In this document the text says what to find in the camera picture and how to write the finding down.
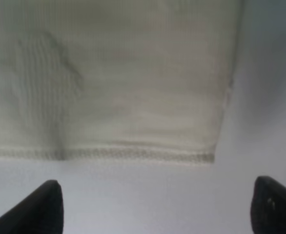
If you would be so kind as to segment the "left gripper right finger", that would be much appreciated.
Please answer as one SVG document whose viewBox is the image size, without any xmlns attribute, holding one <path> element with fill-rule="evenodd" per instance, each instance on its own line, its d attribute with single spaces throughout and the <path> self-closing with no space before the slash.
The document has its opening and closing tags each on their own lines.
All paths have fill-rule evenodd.
<svg viewBox="0 0 286 234">
<path fill-rule="evenodd" d="M 255 234 L 286 234 L 286 187 L 269 176 L 257 177 L 250 221 Z"/>
</svg>

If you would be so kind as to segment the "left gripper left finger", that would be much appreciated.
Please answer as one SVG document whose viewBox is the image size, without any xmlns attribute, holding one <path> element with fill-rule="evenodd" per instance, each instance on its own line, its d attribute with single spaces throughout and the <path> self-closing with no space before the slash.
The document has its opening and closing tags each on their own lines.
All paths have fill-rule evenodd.
<svg viewBox="0 0 286 234">
<path fill-rule="evenodd" d="M 0 217 L 0 234 L 62 234 L 61 185 L 48 180 Z"/>
</svg>

